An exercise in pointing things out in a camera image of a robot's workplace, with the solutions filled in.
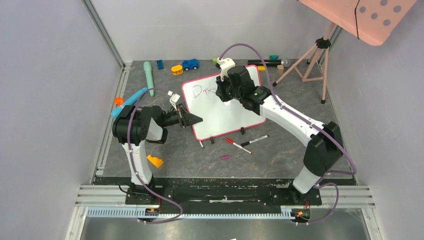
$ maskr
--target gray wall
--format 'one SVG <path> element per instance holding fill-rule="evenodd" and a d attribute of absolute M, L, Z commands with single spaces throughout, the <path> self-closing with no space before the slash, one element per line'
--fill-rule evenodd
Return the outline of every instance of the gray wall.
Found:
<path fill-rule="evenodd" d="M 0 5 L 0 239 L 60 240 L 120 69 L 80 0 Z"/>
<path fill-rule="evenodd" d="M 235 43 L 299 58 L 330 24 L 296 0 L 92 1 L 126 62 L 212 59 Z M 245 47 L 228 57 L 257 58 Z"/>
<path fill-rule="evenodd" d="M 369 185 L 387 239 L 423 239 L 424 2 L 382 46 L 344 31 L 329 58 L 328 91 L 344 140 Z"/>

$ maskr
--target floor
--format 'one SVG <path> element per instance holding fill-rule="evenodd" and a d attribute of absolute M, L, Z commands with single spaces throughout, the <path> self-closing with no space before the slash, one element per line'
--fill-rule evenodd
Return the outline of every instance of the floor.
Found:
<path fill-rule="evenodd" d="M 163 61 L 165 68 L 161 70 L 158 70 L 156 61 L 151 61 L 154 86 L 182 95 L 182 83 L 219 73 L 219 70 L 211 60 L 200 60 L 199 62 L 199 69 L 185 71 L 183 74 L 174 76 L 171 74 L 171 67 L 181 64 L 181 61 Z M 236 60 L 235 62 L 240 65 L 247 64 L 247 60 Z M 124 99 L 147 86 L 143 63 L 144 61 L 132 63 L 123 96 Z M 302 62 L 298 68 L 301 72 L 305 72 L 307 68 L 306 61 Z M 278 73 L 275 68 L 270 68 L 271 82 L 278 79 L 280 75 L 281 73 Z M 320 76 L 321 73 L 318 66 L 314 66 L 310 77 Z M 260 79 L 262 84 L 268 87 L 265 72 L 260 72 Z M 320 103 L 322 81 L 302 82 L 298 74 L 292 71 L 274 90 L 283 101 L 307 116 L 324 123 L 329 121 L 337 122 L 332 102 L 328 95 L 326 103 Z M 158 91 L 155 92 L 154 97 L 146 94 L 141 104 L 145 106 L 158 105 L 166 111 L 171 107 L 169 97 Z M 270 120 L 267 120 L 262 125 L 246 129 L 244 135 L 241 135 L 240 132 L 233 132 L 217 137 L 215 144 L 211 144 L 210 141 L 204 141 L 205 149 L 200 147 L 191 128 L 183 129 L 174 125 L 167 129 L 168 138 L 164 145 L 146 144 L 146 153 L 148 155 L 150 154 L 164 161 L 160 168 L 150 165 L 155 177 L 290 179 L 295 178 L 303 167 L 306 147 L 296 137 Z M 269 134 L 269 138 L 246 147 L 254 152 L 254 155 L 250 155 L 225 141 L 225 138 L 231 138 L 236 143 L 243 143 L 267 134 Z M 223 155 L 231 155 L 231 158 L 221 160 Z M 346 158 L 343 157 L 334 165 L 333 169 L 349 171 L 350 167 Z M 107 154 L 103 176 L 129 177 L 130 175 L 125 151 L 118 141 L 113 138 Z M 350 178 L 350 176 L 337 174 L 332 174 L 328 177 Z"/>
<path fill-rule="evenodd" d="M 327 209 L 313 209 L 312 219 Z M 281 219 L 181 219 L 165 224 L 144 225 L 131 218 L 88 217 L 82 240 L 369 240 L 360 209 L 337 209 L 319 224 L 298 226 Z"/>

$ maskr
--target marker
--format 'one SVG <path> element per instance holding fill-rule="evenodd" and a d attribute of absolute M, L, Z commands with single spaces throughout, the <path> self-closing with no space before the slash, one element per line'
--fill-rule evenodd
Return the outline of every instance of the marker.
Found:
<path fill-rule="evenodd" d="M 232 144 L 232 145 L 236 146 L 237 148 L 239 148 L 239 149 L 243 149 L 244 151 L 246 151 L 246 152 L 250 153 L 251 155 L 253 155 L 253 152 L 251 152 L 251 151 L 247 150 L 246 148 L 244 148 L 244 147 L 242 147 L 242 146 L 238 145 L 237 143 L 235 143 L 233 140 L 229 139 L 228 137 L 227 137 L 225 140 L 226 140 L 227 142 L 229 142 L 230 144 Z"/>
<path fill-rule="evenodd" d="M 259 141 L 259 140 L 266 139 L 266 138 L 268 138 L 268 137 L 269 137 L 269 135 L 261 136 L 260 138 L 253 139 L 252 141 L 243 142 L 243 143 L 241 144 L 241 146 L 242 146 L 242 147 L 244 147 L 244 146 L 247 146 L 247 145 L 252 144 L 252 143 L 254 143 L 254 142 L 257 142 L 257 141 Z"/>

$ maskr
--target pink plastic panel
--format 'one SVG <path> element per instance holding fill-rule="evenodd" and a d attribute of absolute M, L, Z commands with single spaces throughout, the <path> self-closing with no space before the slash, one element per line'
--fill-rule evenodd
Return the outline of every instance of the pink plastic panel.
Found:
<path fill-rule="evenodd" d="M 356 9 L 359 38 L 382 45 L 417 0 L 360 0 Z M 355 7 L 358 0 L 300 0 L 349 33 L 357 35 Z"/>

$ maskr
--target whiteboard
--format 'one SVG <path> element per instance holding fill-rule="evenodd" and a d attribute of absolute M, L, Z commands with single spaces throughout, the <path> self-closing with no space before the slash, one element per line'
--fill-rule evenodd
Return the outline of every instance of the whiteboard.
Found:
<path fill-rule="evenodd" d="M 246 67 L 255 86 L 261 85 L 258 68 L 255 65 Z M 253 111 L 246 110 L 242 104 L 232 99 L 222 102 L 215 95 L 217 76 L 219 73 L 184 82 L 181 86 L 187 110 L 203 119 L 193 125 L 194 137 L 198 141 L 229 134 L 265 123 L 266 118 Z"/>

